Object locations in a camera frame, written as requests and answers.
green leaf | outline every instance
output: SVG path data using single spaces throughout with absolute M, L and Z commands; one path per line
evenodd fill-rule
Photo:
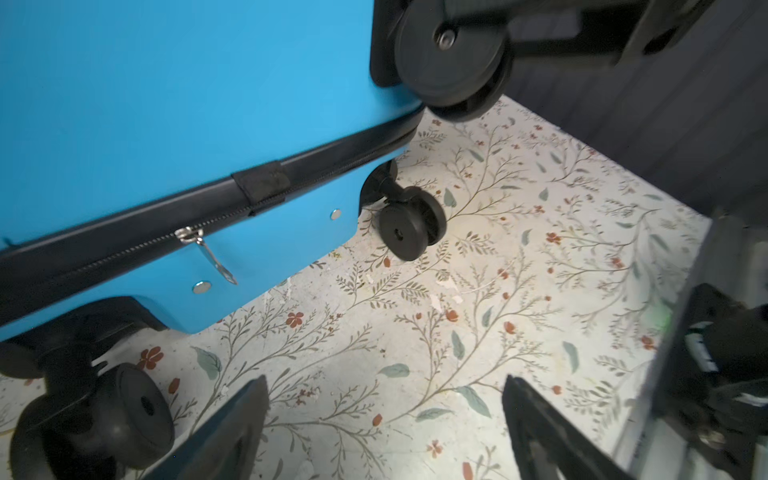
M 399 379 L 411 374 L 411 369 L 405 363 L 396 363 L 395 365 L 386 366 L 379 370 L 379 373 L 383 373 L 390 379 Z
M 221 361 L 215 353 L 199 349 L 196 346 L 192 348 L 197 352 L 197 364 L 208 374 L 208 378 L 215 380 L 221 373 Z
M 656 235 L 655 233 L 652 233 L 652 234 L 650 235 L 650 238 L 651 238 L 651 239 L 652 239 L 654 242 L 658 243 L 658 244 L 659 244 L 659 247 L 661 247 L 661 248 L 665 249 L 667 252 L 668 252 L 668 251 L 670 251 L 670 248 L 669 248 L 669 246 L 667 245 L 667 242 L 665 242 L 663 238 L 659 237 L 659 236 L 658 236 L 658 235 Z
M 453 356 L 461 360 L 464 358 L 464 344 L 458 337 L 458 333 L 451 332 L 451 343 L 453 343 Z
M 576 373 L 578 370 L 578 349 L 570 342 L 563 342 L 563 349 L 568 354 L 568 358 L 571 359 L 571 373 Z
M 493 307 L 487 309 L 485 313 L 482 314 L 482 325 L 485 328 L 488 328 L 488 326 L 491 325 L 491 310 L 493 310 Z
M 277 463 L 277 470 L 275 470 L 275 475 L 272 475 L 272 480 L 277 480 L 277 477 L 279 477 L 281 473 L 283 473 L 283 459 L 282 458 Z
M 472 410 L 475 410 L 480 415 L 491 418 L 491 413 L 488 410 L 488 406 L 485 404 L 485 402 L 482 401 L 477 392 L 471 386 L 460 386 L 454 390 L 461 393 L 462 396 L 467 399 L 467 403 L 469 404 L 470 408 L 472 408 Z
M 445 415 L 446 413 L 453 413 L 452 410 L 446 410 L 446 409 L 427 409 L 419 412 L 416 415 L 416 421 L 417 422 L 423 422 L 425 420 L 434 420 L 440 416 Z
M 445 189 L 445 196 L 443 197 L 442 202 L 445 204 L 446 207 L 455 207 L 456 206 L 456 199 L 453 197 L 453 194 L 450 190 L 447 188 Z
M 472 156 L 473 156 L 473 157 L 475 158 L 475 160 L 477 160 L 478 162 L 480 162 L 480 163 L 483 163 L 483 162 L 485 161 L 485 159 L 483 158 L 483 156 L 482 156 L 482 155 L 480 155 L 479 153 L 477 153 L 476 151 L 474 151 L 474 150 L 470 150 L 470 151 L 469 151 L 469 153 L 470 153 L 470 154 L 472 154 Z

gray wall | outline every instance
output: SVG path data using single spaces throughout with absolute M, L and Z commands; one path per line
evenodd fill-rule
M 574 13 L 515 21 L 569 37 Z M 674 48 L 612 69 L 518 62 L 507 95 L 711 214 L 768 210 L 768 2 L 717 0 Z

suitcase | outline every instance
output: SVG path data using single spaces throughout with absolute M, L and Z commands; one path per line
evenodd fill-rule
M 149 376 L 93 360 L 141 328 L 205 329 L 345 243 L 361 205 L 386 197 L 396 256 L 437 243 L 442 208 L 393 159 L 425 105 L 467 121 L 499 99 L 518 4 L 0 3 L 0 372 L 47 387 L 19 417 L 14 476 L 165 455 Z M 580 41 L 516 51 L 594 57 Z

floor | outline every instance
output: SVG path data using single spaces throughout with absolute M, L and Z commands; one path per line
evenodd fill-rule
M 417 261 L 383 246 L 374 206 L 347 244 L 208 330 L 110 354 L 166 393 L 177 443 L 264 374 L 253 478 L 519 478 L 512 374 L 611 450 L 710 221 L 508 98 L 467 124 L 427 113 L 399 165 L 449 217 Z M 0 390 L 7 457 L 43 387 Z

zipper tab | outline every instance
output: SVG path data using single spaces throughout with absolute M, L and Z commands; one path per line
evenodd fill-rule
M 213 265 L 214 268 L 219 273 L 221 273 L 221 276 L 227 279 L 227 282 L 237 285 L 237 280 L 235 279 L 235 276 L 229 270 L 227 270 L 224 267 L 224 265 L 222 265 L 221 262 L 219 262 L 219 260 L 216 259 L 214 252 L 211 251 L 211 249 L 208 247 L 208 244 L 205 243 L 205 240 L 203 240 L 204 232 L 202 228 L 193 230 L 192 227 L 184 227 L 184 228 L 180 228 L 179 230 L 176 230 L 174 232 L 174 235 L 184 245 L 189 245 L 190 243 L 196 243 L 197 246 L 200 248 L 200 251 L 203 252 L 203 255 L 208 259 L 211 265 Z

